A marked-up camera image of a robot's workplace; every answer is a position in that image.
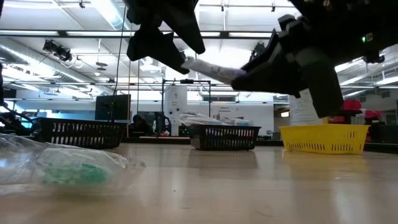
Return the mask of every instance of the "green object in bag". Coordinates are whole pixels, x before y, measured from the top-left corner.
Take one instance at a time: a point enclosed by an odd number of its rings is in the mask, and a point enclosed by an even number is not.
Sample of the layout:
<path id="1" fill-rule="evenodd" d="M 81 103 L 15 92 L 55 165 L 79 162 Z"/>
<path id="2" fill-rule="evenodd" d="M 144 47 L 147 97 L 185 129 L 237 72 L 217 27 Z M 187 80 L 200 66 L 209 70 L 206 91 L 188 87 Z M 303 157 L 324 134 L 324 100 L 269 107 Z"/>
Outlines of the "green object in bag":
<path id="1" fill-rule="evenodd" d="M 110 172 L 97 164 L 82 163 L 80 166 L 68 164 L 47 164 L 44 169 L 44 184 L 60 185 L 101 185 L 110 178 Z"/>

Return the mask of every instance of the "white machine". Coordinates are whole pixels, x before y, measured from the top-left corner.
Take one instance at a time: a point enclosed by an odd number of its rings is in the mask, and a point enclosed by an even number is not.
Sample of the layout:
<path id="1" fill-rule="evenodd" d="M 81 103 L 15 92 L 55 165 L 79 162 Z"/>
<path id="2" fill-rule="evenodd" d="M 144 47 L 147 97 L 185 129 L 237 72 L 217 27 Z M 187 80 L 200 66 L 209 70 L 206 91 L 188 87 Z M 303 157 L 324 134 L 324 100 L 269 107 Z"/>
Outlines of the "white machine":
<path id="1" fill-rule="evenodd" d="M 170 119 L 172 125 L 172 136 L 178 136 L 178 127 L 180 123 L 178 118 L 181 113 L 187 110 L 187 87 L 186 86 L 171 86 L 165 92 L 165 113 L 164 115 Z"/>

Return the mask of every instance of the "white object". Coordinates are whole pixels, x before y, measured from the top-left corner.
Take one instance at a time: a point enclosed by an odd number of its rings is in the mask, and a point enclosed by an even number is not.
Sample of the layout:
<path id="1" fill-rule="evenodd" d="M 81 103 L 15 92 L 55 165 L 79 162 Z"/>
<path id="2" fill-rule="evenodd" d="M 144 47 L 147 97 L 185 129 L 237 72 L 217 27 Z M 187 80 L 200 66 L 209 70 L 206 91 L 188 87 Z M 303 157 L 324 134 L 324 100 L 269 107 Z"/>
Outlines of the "white object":
<path id="1" fill-rule="evenodd" d="M 194 58 L 188 59 L 181 65 L 181 67 L 200 72 L 228 85 L 230 85 L 236 77 L 246 74 L 245 71 L 240 69 L 225 68 Z"/>
<path id="2" fill-rule="evenodd" d="M 312 105 L 312 97 L 309 90 L 300 92 L 301 97 L 289 96 L 290 125 L 322 124 L 317 112 Z"/>
<path id="3" fill-rule="evenodd" d="M 170 119 L 172 136 L 178 136 L 179 117 L 187 110 L 187 87 L 170 86 L 165 92 L 165 116 Z"/>

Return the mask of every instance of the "red object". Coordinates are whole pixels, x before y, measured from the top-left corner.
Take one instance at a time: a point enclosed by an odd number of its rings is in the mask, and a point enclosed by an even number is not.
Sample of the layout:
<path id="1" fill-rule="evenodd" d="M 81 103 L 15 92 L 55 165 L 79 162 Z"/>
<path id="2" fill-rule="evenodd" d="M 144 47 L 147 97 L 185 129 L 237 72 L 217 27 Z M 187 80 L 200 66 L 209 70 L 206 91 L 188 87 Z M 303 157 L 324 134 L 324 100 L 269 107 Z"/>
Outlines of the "red object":
<path id="1" fill-rule="evenodd" d="M 371 111 L 371 110 L 365 111 L 365 118 L 380 118 L 380 117 L 381 117 L 381 111 Z"/>
<path id="2" fill-rule="evenodd" d="M 343 110 L 359 110 L 361 108 L 362 104 L 358 100 L 345 100 L 343 103 Z"/>

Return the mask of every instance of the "ceiling pipe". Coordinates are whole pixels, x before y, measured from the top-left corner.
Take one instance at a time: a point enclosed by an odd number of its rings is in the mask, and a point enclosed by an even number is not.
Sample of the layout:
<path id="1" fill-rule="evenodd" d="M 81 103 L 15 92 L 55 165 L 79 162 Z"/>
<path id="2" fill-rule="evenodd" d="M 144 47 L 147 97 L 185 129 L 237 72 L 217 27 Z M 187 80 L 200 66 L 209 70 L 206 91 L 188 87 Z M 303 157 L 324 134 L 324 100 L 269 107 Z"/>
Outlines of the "ceiling pipe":
<path id="1" fill-rule="evenodd" d="M 354 77 L 354 78 L 350 78 L 349 80 L 346 80 L 346 81 L 343 81 L 342 83 L 340 83 L 340 85 L 349 85 L 349 84 L 352 84 L 352 83 L 354 83 L 354 82 L 356 82 L 356 81 L 359 81 L 359 80 L 364 79 L 364 78 L 366 78 L 366 77 L 370 77 L 370 76 L 373 76 L 373 75 L 377 75 L 378 73 L 381 73 L 381 72 L 383 72 L 383 71 L 385 71 L 385 70 L 394 68 L 394 67 L 396 67 L 396 66 L 398 66 L 398 62 L 394 62 L 394 63 L 389 64 L 389 65 L 386 65 L 386 66 L 384 66 L 384 67 L 377 68 L 377 69 L 375 69 L 375 71 L 368 72 L 368 73 L 365 73 L 365 74 L 363 74 L 363 75 L 360 75 L 360 76 L 357 76 L 357 77 Z"/>
<path id="2" fill-rule="evenodd" d="M 25 61 L 29 63 L 31 66 L 37 66 L 41 61 L 41 65 L 46 66 L 48 70 L 53 70 L 53 73 L 61 73 L 61 75 L 65 75 L 68 78 L 73 79 L 76 82 L 95 82 L 94 80 L 75 72 L 72 69 L 65 68 L 59 62 L 56 62 L 50 58 L 43 58 L 44 56 L 28 49 L 26 46 L 23 46 L 11 39 L 2 38 L 0 39 L 0 48 L 2 50 L 8 51 L 10 54 L 17 55 L 20 58 L 23 58 Z M 98 86 L 100 90 L 104 90 L 105 92 L 112 94 L 113 90 L 106 86 Z"/>

